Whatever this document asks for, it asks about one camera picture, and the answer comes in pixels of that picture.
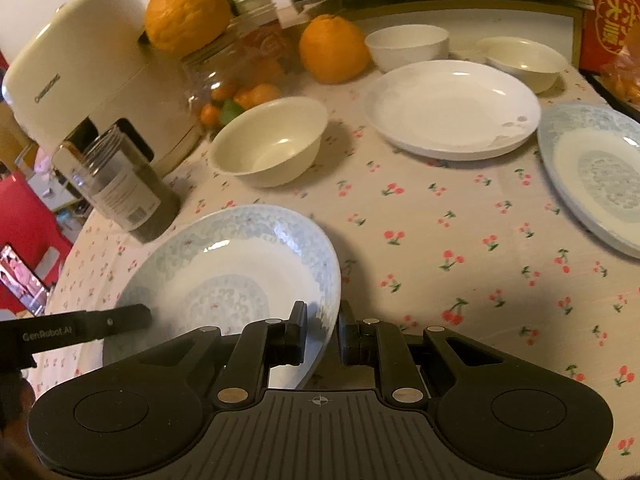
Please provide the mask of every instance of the orange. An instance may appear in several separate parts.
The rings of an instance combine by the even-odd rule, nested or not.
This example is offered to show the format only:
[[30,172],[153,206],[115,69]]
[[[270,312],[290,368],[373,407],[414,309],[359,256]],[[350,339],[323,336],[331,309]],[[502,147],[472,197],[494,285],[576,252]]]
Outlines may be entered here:
[[249,108],[253,108],[255,106],[254,100],[251,99],[250,92],[245,88],[241,88],[238,90],[238,92],[236,92],[236,95],[234,95],[234,101],[245,110],[248,110]]
[[231,99],[238,91],[238,83],[232,80],[221,81],[220,84],[211,90],[213,101],[226,101]]
[[213,128],[220,121],[220,108],[214,105],[204,105],[200,111],[200,122],[207,128]]
[[249,99],[254,106],[278,99],[282,94],[276,85],[262,83],[249,92]]
[[149,0],[145,12],[151,44],[179,57],[215,40],[230,21],[227,0]]
[[260,83],[279,83],[285,76],[284,70],[273,57],[261,57],[251,68],[252,86]]
[[371,61],[364,32],[340,16],[322,14],[300,37],[300,59],[321,83],[343,83],[356,77]]

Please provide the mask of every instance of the phone screen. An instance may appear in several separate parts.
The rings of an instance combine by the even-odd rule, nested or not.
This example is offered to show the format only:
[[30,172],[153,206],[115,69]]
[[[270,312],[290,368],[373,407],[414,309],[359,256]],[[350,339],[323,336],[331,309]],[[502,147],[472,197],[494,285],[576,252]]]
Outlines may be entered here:
[[44,314],[49,289],[9,244],[0,248],[0,283],[34,316]]

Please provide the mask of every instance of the red chair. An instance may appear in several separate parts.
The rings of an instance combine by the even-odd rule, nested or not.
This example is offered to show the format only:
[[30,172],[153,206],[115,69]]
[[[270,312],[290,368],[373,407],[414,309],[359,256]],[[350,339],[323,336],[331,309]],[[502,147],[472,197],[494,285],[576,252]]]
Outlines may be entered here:
[[[49,248],[60,253],[42,279],[47,286],[58,280],[60,263],[64,262],[72,247],[60,232],[55,215],[31,189],[24,175],[17,172],[0,181],[0,247],[7,243],[31,270],[36,269]],[[9,301],[7,295],[15,301]],[[5,286],[0,286],[0,306],[14,312],[24,309]]]

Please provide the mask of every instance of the white plate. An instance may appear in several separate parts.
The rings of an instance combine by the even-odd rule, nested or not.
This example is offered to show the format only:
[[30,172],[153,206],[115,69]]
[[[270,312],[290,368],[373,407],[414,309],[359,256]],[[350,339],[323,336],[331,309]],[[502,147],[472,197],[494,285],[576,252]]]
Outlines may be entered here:
[[640,258],[640,124],[605,106],[547,108],[540,154],[569,209],[604,243]]
[[424,61],[377,79],[364,95],[369,122],[417,155],[480,160],[523,144],[540,122],[526,85],[490,66]]
[[144,332],[104,340],[107,365],[199,328],[239,333],[260,319],[289,319],[308,307],[305,360],[272,368],[269,386],[296,388],[311,375],[334,330],[340,267],[321,228],[277,206],[238,206],[213,213],[166,241],[132,277],[118,306],[143,303]]

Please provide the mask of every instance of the metal screw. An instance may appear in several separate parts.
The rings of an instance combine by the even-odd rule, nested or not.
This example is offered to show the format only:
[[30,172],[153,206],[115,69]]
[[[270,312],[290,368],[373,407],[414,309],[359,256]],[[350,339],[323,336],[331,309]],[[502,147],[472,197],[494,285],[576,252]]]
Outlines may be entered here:
[[218,392],[218,399],[227,404],[235,404],[246,400],[249,394],[242,388],[225,388]]
[[392,393],[392,397],[403,404],[411,404],[412,402],[422,400],[424,395],[420,390],[416,390],[415,388],[398,388]]

